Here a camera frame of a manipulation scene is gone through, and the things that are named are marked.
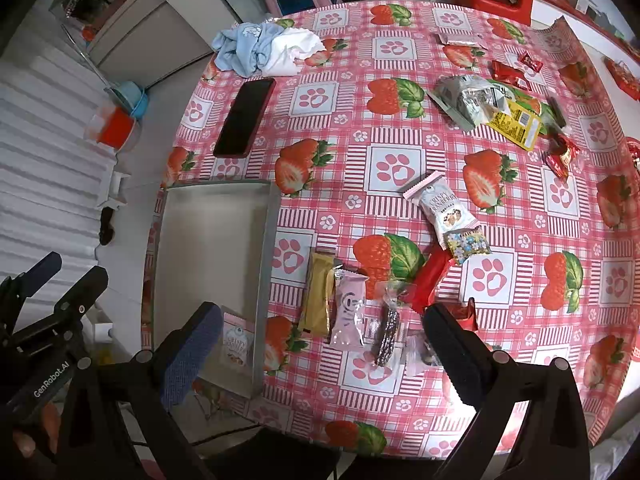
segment gold snack wrapper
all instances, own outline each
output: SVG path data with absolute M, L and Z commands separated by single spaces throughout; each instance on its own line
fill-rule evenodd
M 313 336 L 329 335 L 329 299 L 334 294 L 334 257 L 311 253 L 298 328 Z
M 523 108 L 516 101 L 508 100 L 508 105 L 511 116 L 496 112 L 487 126 L 492 127 L 496 132 L 504 135 L 524 150 L 531 152 L 538 140 L 542 122 L 535 113 Z

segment barcode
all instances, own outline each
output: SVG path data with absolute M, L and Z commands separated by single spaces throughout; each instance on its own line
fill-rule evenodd
M 529 114 L 526 114 L 526 113 L 522 112 L 522 113 L 520 114 L 520 118 L 518 119 L 518 122 L 519 122 L 520 124 L 522 124 L 522 126 L 524 126 L 524 127 L 526 128 L 526 127 L 527 127 L 527 124 L 529 123 L 529 119 L 530 119 L 530 117 L 531 117 L 531 116 L 530 116 Z

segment blue cloth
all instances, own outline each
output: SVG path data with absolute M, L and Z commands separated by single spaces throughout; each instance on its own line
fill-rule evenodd
M 273 22 L 241 23 L 219 32 L 211 42 L 218 51 L 216 66 L 220 70 L 235 70 L 242 77 L 252 76 L 265 66 L 271 55 L 271 41 L 284 28 Z

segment blue floral wrapper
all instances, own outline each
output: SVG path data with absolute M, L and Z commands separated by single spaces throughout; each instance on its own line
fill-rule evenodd
M 491 247 L 481 228 L 449 231 L 444 235 L 445 243 L 459 265 L 474 254 L 491 254 Z

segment pink snack wrapper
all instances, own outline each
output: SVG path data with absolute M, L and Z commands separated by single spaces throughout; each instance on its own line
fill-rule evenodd
M 486 41 L 480 34 L 439 34 L 443 45 L 474 46 L 476 48 L 488 48 Z
M 443 249 L 447 249 L 445 233 L 456 229 L 472 229 L 480 225 L 478 219 L 458 200 L 441 171 L 433 171 L 402 196 L 420 206 L 427 220 L 436 229 L 436 236 Z
M 368 276 L 349 270 L 335 271 L 336 316 L 329 346 L 337 350 L 361 349 L 364 320 L 365 282 Z

